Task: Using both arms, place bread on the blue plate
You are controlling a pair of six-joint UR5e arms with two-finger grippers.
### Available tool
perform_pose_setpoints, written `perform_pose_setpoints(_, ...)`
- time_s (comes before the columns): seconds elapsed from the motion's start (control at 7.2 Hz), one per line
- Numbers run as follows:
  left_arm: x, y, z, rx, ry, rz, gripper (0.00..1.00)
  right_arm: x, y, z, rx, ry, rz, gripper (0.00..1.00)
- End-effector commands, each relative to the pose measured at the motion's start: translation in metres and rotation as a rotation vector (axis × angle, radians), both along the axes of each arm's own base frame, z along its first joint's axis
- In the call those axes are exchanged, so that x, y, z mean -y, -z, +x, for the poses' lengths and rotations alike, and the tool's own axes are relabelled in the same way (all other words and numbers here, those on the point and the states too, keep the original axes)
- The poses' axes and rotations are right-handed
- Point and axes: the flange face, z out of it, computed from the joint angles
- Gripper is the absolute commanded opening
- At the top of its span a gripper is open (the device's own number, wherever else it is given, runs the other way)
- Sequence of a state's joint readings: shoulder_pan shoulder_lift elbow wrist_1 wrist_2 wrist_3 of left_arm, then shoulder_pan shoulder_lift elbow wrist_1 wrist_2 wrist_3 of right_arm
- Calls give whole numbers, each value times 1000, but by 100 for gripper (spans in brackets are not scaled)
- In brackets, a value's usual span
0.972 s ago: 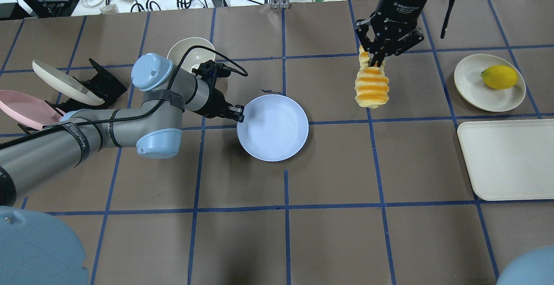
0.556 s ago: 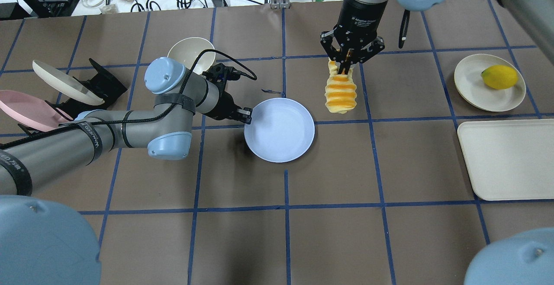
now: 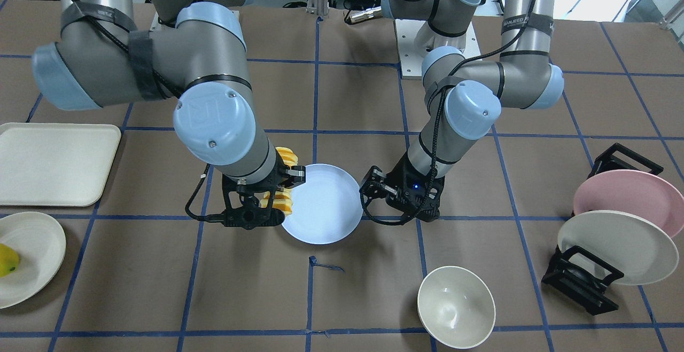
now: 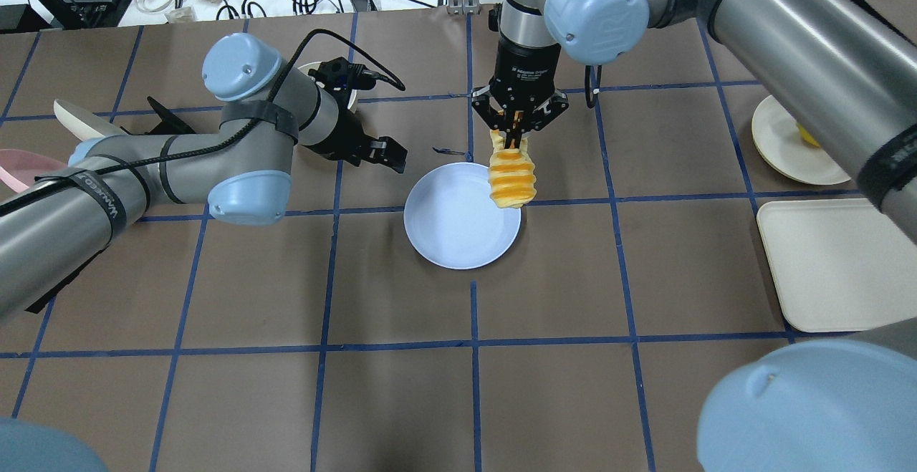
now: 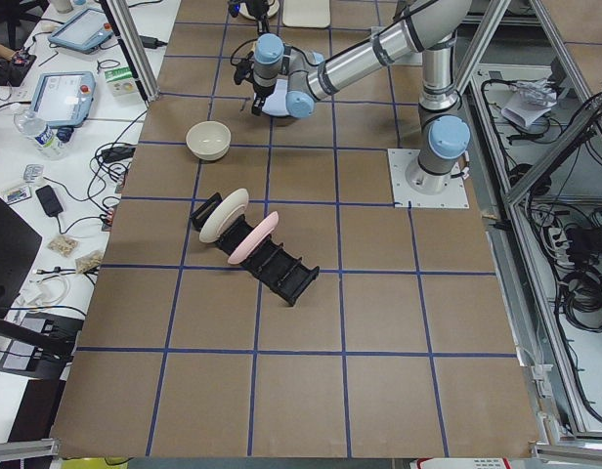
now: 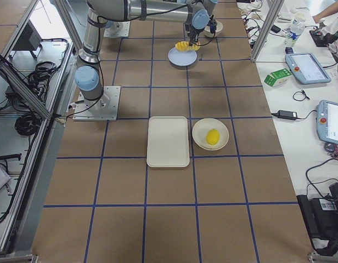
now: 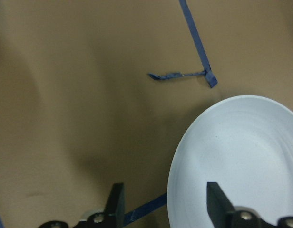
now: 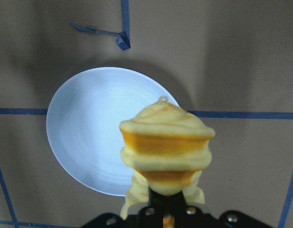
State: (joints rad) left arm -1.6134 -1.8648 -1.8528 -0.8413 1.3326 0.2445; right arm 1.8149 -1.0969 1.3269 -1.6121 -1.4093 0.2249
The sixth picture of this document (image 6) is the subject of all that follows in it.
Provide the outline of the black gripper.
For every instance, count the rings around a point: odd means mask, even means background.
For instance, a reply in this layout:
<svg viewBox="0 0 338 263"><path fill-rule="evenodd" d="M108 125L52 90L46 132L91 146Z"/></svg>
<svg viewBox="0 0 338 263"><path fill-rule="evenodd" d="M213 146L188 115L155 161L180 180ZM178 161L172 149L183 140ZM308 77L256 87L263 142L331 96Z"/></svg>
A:
<svg viewBox="0 0 338 263"><path fill-rule="evenodd" d="M216 20L214 16L210 16L208 19L196 18L191 22L186 22L184 28L189 37L189 46L200 44L199 34L202 32L207 33L208 37L216 36Z"/></svg>

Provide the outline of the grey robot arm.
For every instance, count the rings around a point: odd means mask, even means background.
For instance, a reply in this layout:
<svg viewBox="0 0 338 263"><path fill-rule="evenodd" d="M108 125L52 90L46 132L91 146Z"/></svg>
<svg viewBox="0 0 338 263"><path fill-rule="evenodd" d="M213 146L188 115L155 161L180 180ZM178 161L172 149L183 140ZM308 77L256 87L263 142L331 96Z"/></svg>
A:
<svg viewBox="0 0 338 263"><path fill-rule="evenodd" d="M75 82L87 101L102 98L99 53L109 21L181 22L188 26L190 44L209 24L217 1L87 1L88 16L83 46L78 52Z"/></svg>

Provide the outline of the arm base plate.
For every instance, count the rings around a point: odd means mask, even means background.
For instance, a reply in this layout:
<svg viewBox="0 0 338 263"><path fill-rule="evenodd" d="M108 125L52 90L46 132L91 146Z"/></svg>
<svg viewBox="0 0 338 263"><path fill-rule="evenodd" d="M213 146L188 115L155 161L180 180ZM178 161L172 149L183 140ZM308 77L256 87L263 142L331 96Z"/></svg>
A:
<svg viewBox="0 0 338 263"><path fill-rule="evenodd" d="M80 92L79 99L83 100L75 107L74 121L115 121L117 119L120 86L105 86L103 96L99 100L85 99Z"/></svg>
<svg viewBox="0 0 338 263"><path fill-rule="evenodd" d="M106 38L126 38L129 35L130 22L108 21L104 31Z"/></svg>

